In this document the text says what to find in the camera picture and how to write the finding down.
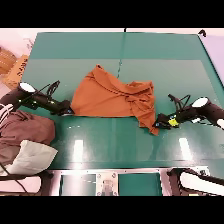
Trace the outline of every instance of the gray cloth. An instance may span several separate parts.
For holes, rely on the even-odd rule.
[[[17,110],[3,122],[0,134],[0,162],[8,165],[18,155],[23,140],[50,145],[55,138],[55,126],[48,118]]]

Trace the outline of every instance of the yellow label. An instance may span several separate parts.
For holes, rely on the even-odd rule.
[[[177,126],[179,123],[176,121],[176,119],[174,118],[174,119],[171,119],[171,120],[169,120],[169,124],[171,125],[171,126]]]

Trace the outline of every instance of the folded fabric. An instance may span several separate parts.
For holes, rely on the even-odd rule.
[[[34,175],[46,170],[53,161],[57,150],[36,142],[23,140],[20,152],[12,165],[7,166],[10,174]]]
[[[152,81],[124,84],[100,65],[86,75],[74,93],[71,108],[76,116],[135,116],[140,127],[152,127],[155,122],[155,96]]]
[[[0,162],[7,165],[18,155],[17,147],[23,140],[49,145],[55,137],[55,126],[48,118],[17,110],[2,123],[0,134]]]

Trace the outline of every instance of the green tabletop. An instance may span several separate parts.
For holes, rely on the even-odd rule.
[[[60,80],[53,98],[71,100],[80,81],[96,64],[114,75],[120,70],[119,78],[124,82],[152,80],[157,114],[174,112],[169,93],[180,98],[191,94],[192,101],[208,96],[224,107],[222,84],[197,35],[41,33],[23,81],[40,89]],[[134,117],[58,117],[41,108],[21,109],[55,121],[56,138],[51,145],[58,154],[50,169],[208,165],[212,175],[224,178],[224,140],[218,128],[184,123],[181,129],[162,130],[153,136],[139,128]],[[183,157],[180,138],[188,140],[191,159]],[[76,152],[76,141],[82,142],[81,156]]]

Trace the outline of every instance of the brown cloth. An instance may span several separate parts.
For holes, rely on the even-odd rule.
[[[152,81],[124,84],[100,65],[86,75],[75,91],[71,108],[76,116],[129,117],[135,116],[140,127],[152,127],[155,122],[155,96]]]
[[[49,145],[55,137],[54,122],[21,110],[11,112],[0,127],[0,162],[13,162],[23,140]]]

